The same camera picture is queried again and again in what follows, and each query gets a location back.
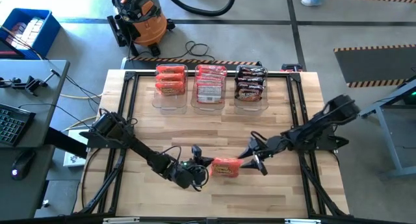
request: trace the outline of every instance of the gray floor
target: gray floor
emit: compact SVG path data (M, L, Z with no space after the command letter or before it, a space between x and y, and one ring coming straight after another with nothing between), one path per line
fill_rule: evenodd
M226 0L183 0L206 9L220 8ZM299 21L416 21L416 4L366 0L328 0L318 8L306 8L294 1ZM204 19L184 12L169 0L161 0L164 13L173 19ZM112 14L110 0L4 0L2 15L13 7L49 8L57 18L98 18ZM235 6L221 19L290 20L286 0L236 0ZM119 69L127 49L116 45L106 24L61 23L49 59L71 62L70 76L81 86L101 93L108 69ZM333 54L335 47L366 45L416 44L415 27L319 27L299 26L300 41L308 71L316 71L325 101L347 93L363 108L390 93L394 87L346 87ZM270 70L298 58L289 25L178 25L161 42L162 56L177 56L185 51L185 42L194 40L210 46L218 60L260 60ZM62 93L81 95L77 88L65 84ZM78 118L94 115L86 101L61 97L58 104ZM62 130L74 123L59 110L52 127ZM350 213L360 218L415 223L416 177L381 181L378 174L393 169L376 119L361 120L339 127L337 134L350 140L339 152L341 174ZM82 170L63 168L62 151L56 151L49 172L47 198L51 206L36 216L69 214Z

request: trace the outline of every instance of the blue bin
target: blue bin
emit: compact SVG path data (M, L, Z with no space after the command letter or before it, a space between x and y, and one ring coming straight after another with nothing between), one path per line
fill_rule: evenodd
M52 16L52 12L50 10L15 8L11 11L10 15L8 15L6 21L3 23L3 26L8 30L11 30L15 24L19 22L28 24L34 17L44 19L45 21L40 27L40 31L33 42L32 48L45 57L60 29L60 24ZM5 31L0 31L0 37L6 39L7 36L8 34ZM19 51L25 55L25 59L39 59L36 53L33 53L28 49L19 49Z

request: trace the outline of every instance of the shoe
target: shoe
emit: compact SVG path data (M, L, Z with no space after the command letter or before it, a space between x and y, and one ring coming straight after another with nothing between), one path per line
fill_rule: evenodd
M301 4L304 6L319 6L321 3L312 3L312 0L301 0Z

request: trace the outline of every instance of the orange shop vacuum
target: orange shop vacuum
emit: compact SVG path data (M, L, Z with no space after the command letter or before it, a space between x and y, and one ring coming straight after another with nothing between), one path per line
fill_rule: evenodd
M221 16L228 12L235 0L229 0L221 10L209 11L194 8L180 0L171 0L183 10L201 16ZM167 30L175 28L171 19L163 15L159 0L112 0L118 14L108 16L107 20L120 47L129 46L133 56L138 56L134 43L149 47L153 56L159 56L159 42Z

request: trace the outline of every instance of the wooden table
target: wooden table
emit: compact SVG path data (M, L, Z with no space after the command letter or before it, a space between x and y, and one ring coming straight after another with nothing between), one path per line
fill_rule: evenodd
M109 70L101 107L116 111L120 100L125 70ZM309 118L322 109L324 103L318 75L301 73ZM135 134L146 145L157 151L172 145L182 146L182 160L192 154L190 147L197 144L209 157L236 157L247 146L250 131L266 137L278 135L292 125L291 111L284 79L269 78L270 106L260 116L238 116L233 106L233 79L227 81L226 107L221 116L195 114L190 105L193 78L190 78L188 110L184 115L167 116L152 106L154 78L141 77L136 96ZM125 111L129 103L129 94ZM88 202L103 182L109 150L101 150L93 159L84 182L85 201ZM177 151L171 150L172 156ZM348 213L343 182L336 159L329 152L317 152L318 170L323 187L339 208ZM202 192L192 188L183 190L178 185L160 178L151 171L144 159L132 151L125 161L117 216L170 217L238 217L238 218L302 218L307 217L299 160L295 152L284 151L266 160L268 175L254 169L241 169L237 178L211 177ZM81 189L75 210L81 209ZM311 191L315 210L316 193ZM111 195L107 198L106 210Z

